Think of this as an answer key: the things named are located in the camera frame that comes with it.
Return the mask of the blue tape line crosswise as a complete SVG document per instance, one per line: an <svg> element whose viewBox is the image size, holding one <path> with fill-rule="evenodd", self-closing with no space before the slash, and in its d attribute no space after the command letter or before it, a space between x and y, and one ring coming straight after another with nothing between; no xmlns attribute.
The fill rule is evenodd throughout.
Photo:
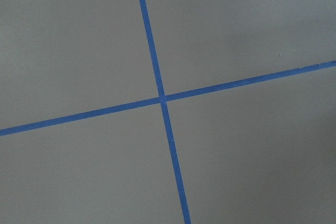
<svg viewBox="0 0 336 224"><path fill-rule="evenodd" d="M333 68L333 67L335 67L335 61L323 62L320 64L310 65L310 66L306 66L302 68L295 68L295 69L290 69L286 71L265 74L262 76L251 77L251 78L246 78L242 80L217 84L214 86L208 86L208 87L203 87L199 89L169 94L165 97L165 100L174 101L174 100L179 100L179 99L185 99L185 98L194 97L197 95L202 95L202 94L207 94L207 93L212 93L212 92L217 92L217 91L222 91L222 90L227 90L227 89L233 89L237 87L251 85L254 83L265 82L265 81L274 80L274 79L280 79L284 77L294 76L298 74L303 74L307 72L313 72L313 71L318 71L318 70L322 70L326 68ZM44 127L50 127L50 126L54 126L58 124L79 121L83 119L93 118L96 116L102 116L106 114L117 113L117 112L126 111L126 110L132 110L132 109L141 108L141 107L150 106L150 105L159 104L159 103L160 103L160 98L156 97L156 98L150 98L150 99L125 103L121 105L115 105L115 106L111 106L107 108L82 112L78 114L62 116L62 117L58 117L54 119L13 126L13 127L9 127L6 129L1 129L1 136L41 129Z"/></svg>

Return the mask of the blue tape line lengthwise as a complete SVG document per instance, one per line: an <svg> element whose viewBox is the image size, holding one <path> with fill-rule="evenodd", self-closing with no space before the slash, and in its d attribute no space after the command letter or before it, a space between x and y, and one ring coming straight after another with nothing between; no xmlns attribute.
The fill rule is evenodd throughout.
<svg viewBox="0 0 336 224"><path fill-rule="evenodd" d="M158 97L160 101L166 137L167 137L167 141L169 145L170 156L171 156L172 166L174 170L174 176L175 176L177 192L178 192L178 196L180 200L183 220L184 220L184 223L191 223L192 221L191 221L190 211L188 209L188 203L187 203L187 198L186 198L186 193L185 193L185 188L184 188L184 183L183 183L183 177L182 177L182 173L180 169L178 153L176 150L175 139L174 139L174 134L172 130L169 109L167 106L167 100L166 100L164 85L163 85L162 76L161 76L161 69L160 69L160 65L159 65L159 61L157 57L155 41L154 41L154 37L152 33L148 7L146 4L146 0L139 0L139 3L140 3L141 13L142 13L142 18L143 18L143 23L144 23L144 29L146 33L146 39L147 39L148 47L149 47L149 53L151 57L152 68L153 68L153 73L155 77L155 83L156 83Z"/></svg>

